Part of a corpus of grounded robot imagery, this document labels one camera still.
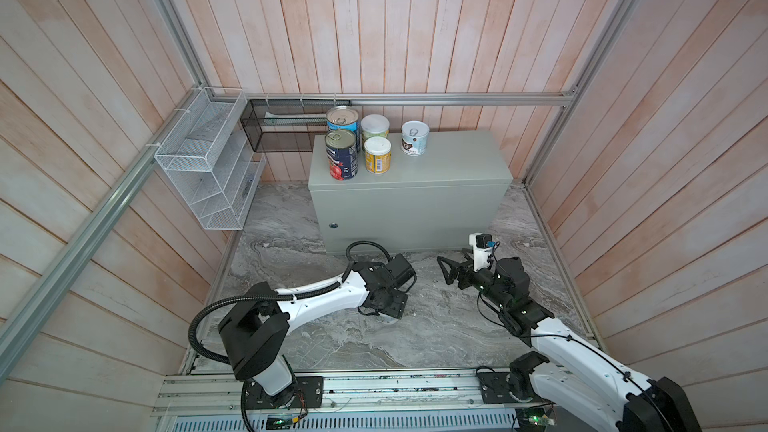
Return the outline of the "orange can white lid front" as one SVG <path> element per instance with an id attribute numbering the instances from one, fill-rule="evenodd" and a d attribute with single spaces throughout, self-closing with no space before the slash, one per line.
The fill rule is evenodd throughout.
<path id="1" fill-rule="evenodd" d="M 384 174 L 389 171 L 391 162 L 391 142 L 385 137 L 370 137 L 364 143 L 366 170 L 372 174 Z"/>

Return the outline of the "blue soup can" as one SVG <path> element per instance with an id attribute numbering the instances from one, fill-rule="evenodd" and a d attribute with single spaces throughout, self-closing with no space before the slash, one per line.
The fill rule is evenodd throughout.
<path id="1" fill-rule="evenodd" d="M 326 113 L 326 123 L 329 131 L 337 129 L 350 131 L 356 139 L 356 150 L 361 150 L 360 114 L 356 109 L 346 105 L 333 107 Z"/>

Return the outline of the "orange can white lid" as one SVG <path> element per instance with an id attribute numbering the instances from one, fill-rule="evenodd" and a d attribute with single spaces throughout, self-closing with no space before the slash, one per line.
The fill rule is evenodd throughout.
<path id="1" fill-rule="evenodd" d="M 372 137 L 387 138 L 390 131 L 390 122 L 387 117 L 380 114 L 369 114 L 360 122 L 363 141 Z"/>
<path id="2" fill-rule="evenodd" d="M 366 170 L 372 174 L 384 174 L 389 171 L 391 162 L 391 142 L 385 137 L 370 137 L 364 143 Z"/>

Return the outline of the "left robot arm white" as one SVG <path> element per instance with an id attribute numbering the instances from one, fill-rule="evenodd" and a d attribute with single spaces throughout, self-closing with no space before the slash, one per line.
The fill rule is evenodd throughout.
<path id="1" fill-rule="evenodd" d="M 363 308 L 373 315 L 399 319 L 416 273 L 401 254 L 387 262 L 351 262 L 339 276 L 293 289 L 273 290 L 265 282 L 236 302 L 219 322 L 218 332 L 234 376 L 254 380 L 275 397 L 291 388 L 295 377 L 280 355 L 285 338 L 301 326 L 332 313 Z"/>

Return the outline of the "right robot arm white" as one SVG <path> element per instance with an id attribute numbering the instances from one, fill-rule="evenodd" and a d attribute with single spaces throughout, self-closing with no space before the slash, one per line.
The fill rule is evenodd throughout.
<path id="1" fill-rule="evenodd" d="M 597 431 L 698 431 L 683 388 L 668 377 L 651 379 L 579 337 L 530 295 L 530 277 L 517 258 L 476 269 L 472 261 L 437 262 L 447 284 L 474 288 L 498 321 L 530 352 L 511 362 L 511 395 L 545 399 Z"/>

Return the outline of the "pull-tab can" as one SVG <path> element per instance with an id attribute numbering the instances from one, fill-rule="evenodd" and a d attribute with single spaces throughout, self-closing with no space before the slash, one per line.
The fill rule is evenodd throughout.
<path id="1" fill-rule="evenodd" d="M 421 121 L 408 121 L 401 127 L 401 148 L 406 155 L 421 156 L 426 151 L 429 126 Z"/>

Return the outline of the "dark tomato can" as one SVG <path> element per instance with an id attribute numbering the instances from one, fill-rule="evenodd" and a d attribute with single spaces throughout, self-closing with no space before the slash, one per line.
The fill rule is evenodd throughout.
<path id="1" fill-rule="evenodd" d="M 325 135 L 326 154 L 331 176 L 349 180 L 358 172 L 356 136 L 347 129 L 330 130 Z"/>

